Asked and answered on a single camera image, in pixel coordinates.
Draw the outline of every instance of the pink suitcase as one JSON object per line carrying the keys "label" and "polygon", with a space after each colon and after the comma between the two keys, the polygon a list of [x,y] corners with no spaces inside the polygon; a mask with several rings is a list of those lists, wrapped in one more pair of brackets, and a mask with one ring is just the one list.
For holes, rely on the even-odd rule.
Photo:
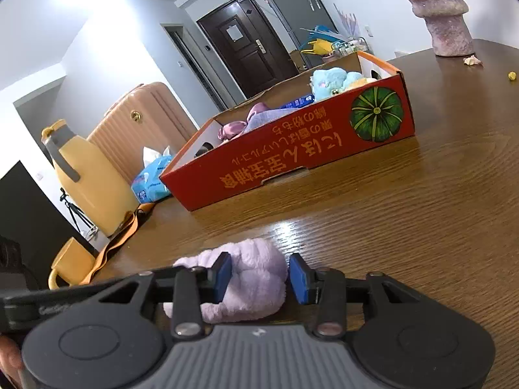
{"label": "pink suitcase", "polygon": [[144,168],[143,148],[176,153],[197,129],[169,88],[139,85],[105,113],[87,140],[98,146],[128,183]]}

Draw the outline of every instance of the light blue plush toy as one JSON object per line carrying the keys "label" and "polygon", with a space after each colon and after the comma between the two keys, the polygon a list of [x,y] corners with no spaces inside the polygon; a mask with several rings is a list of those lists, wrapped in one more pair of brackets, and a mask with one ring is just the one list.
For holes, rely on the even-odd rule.
{"label": "light blue plush toy", "polygon": [[340,67],[333,67],[329,70],[314,71],[310,86],[316,101],[321,101],[344,92],[350,84],[359,79],[362,79],[362,74],[357,71],[347,72]]}

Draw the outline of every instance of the wood grain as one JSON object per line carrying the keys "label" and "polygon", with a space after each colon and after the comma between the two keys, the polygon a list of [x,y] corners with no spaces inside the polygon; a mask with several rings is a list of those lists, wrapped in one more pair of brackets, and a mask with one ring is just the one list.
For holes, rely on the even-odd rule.
{"label": "wood grain", "polygon": [[[476,41],[484,67],[432,50],[404,72],[416,137],[189,213],[175,199],[97,279],[263,237],[361,278],[382,270],[480,322],[497,358],[486,389],[519,386],[519,50]],[[274,319],[305,314],[289,295]]]}

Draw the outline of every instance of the orange strap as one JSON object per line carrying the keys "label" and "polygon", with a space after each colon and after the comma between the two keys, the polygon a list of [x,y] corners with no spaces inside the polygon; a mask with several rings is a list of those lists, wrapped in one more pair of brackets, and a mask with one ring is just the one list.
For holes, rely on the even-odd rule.
{"label": "orange strap", "polygon": [[154,206],[155,203],[145,203],[140,205],[134,213],[128,212],[126,214],[123,224],[119,227],[118,231],[115,232],[115,237],[105,246],[105,248],[102,249],[102,251],[100,251],[95,259],[94,267],[85,279],[79,283],[80,285],[90,284],[94,274],[106,265],[106,262],[108,261],[108,252],[113,252],[114,250],[121,248],[121,246],[123,246],[123,244],[137,232],[137,229],[139,229],[139,221],[142,223],[150,214]]}

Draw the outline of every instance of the pink cat scratching post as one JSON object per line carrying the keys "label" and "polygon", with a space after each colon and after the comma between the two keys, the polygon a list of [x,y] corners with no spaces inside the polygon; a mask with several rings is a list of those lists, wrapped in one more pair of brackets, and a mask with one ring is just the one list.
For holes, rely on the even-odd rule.
{"label": "pink cat scratching post", "polygon": [[453,57],[474,53],[472,37],[463,19],[469,7],[463,0],[409,0],[413,13],[423,18],[436,55]]}

